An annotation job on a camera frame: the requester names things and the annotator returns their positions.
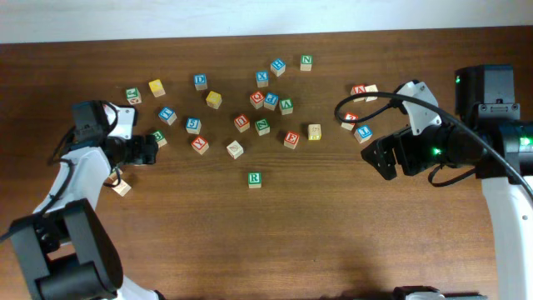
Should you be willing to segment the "green R block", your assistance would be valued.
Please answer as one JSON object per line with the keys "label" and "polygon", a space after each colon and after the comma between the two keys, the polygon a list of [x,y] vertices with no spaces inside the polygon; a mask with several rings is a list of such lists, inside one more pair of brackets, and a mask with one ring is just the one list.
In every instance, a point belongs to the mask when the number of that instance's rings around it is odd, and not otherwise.
{"label": "green R block", "polygon": [[260,188],[262,186],[262,174],[260,172],[250,172],[247,175],[249,188]]}

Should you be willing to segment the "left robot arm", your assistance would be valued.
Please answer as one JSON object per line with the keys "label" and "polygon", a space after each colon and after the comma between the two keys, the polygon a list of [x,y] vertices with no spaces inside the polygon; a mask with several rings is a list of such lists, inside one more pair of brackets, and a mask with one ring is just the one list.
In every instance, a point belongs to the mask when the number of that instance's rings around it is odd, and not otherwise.
{"label": "left robot arm", "polygon": [[49,162],[60,169],[32,214],[13,221],[10,240],[31,298],[163,300],[126,277],[95,208],[102,188],[123,165],[155,163],[153,135],[135,135],[137,110],[107,101],[72,106],[74,125]]}

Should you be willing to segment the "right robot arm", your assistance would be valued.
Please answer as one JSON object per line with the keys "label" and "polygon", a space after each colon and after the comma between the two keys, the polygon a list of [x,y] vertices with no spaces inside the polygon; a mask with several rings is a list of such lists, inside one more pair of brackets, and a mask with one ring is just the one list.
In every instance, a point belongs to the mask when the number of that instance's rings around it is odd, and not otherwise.
{"label": "right robot arm", "polygon": [[380,137],[361,152],[386,180],[396,165],[407,176],[427,169],[471,167],[481,180],[493,227],[499,294],[532,297],[532,123],[521,120],[510,65],[479,65],[455,72],[457,118],[407,102],[436,100],[423,82],[407,82],[392,104],[408,127]]}

